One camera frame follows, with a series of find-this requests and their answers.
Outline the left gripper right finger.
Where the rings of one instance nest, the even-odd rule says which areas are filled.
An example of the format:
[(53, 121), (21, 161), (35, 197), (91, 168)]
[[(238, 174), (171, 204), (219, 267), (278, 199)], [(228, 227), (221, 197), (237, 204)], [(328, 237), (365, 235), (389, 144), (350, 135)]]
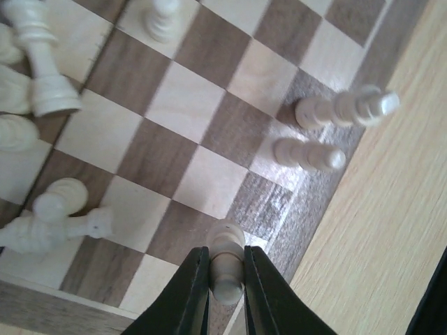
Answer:
[(334, 334), (294, 293), (262, 248), (244, 247), (248, 334)]

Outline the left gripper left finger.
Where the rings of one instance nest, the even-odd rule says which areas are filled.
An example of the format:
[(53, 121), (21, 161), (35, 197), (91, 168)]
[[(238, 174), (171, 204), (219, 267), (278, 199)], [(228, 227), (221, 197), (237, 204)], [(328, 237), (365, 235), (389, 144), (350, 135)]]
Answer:
[(209, 334), (209, 268), (209, 248), (192, 248), (161, 294), (124, 335)]

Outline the white chess piece three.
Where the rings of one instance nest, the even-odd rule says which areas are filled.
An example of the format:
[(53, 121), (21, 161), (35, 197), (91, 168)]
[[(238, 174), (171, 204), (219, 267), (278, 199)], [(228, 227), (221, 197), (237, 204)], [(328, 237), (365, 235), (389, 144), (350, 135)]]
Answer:
[(207, 234), (210, 252), (210, 290), (223, 305), (239, 302), (244, 292), (244, 246), (242, 228), (227, 219), (219, 220)]

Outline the white chess piece two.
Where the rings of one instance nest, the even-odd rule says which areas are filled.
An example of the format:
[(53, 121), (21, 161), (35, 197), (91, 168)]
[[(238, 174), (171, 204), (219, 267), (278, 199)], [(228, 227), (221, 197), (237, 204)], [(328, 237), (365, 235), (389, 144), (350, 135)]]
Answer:
[(331, 172), (346, 165), (346, 155), (339, 147), (314, 141), (281, 138), (275, 142), (273, 154), (278, 164), (307, 171)]

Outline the white chess piece one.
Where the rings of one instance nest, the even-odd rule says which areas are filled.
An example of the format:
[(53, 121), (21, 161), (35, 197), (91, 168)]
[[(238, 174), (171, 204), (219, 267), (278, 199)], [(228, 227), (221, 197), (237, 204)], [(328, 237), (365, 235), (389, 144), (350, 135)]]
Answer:
[(372, 127), (399, 106), (400, 98), (396, 92), (366, 84), (352, 91), (341, 91), (331, 100), (322, 96), (303, 98), (295, 107), (295, 119), (301, 128), (309, 130), (328, 124)]

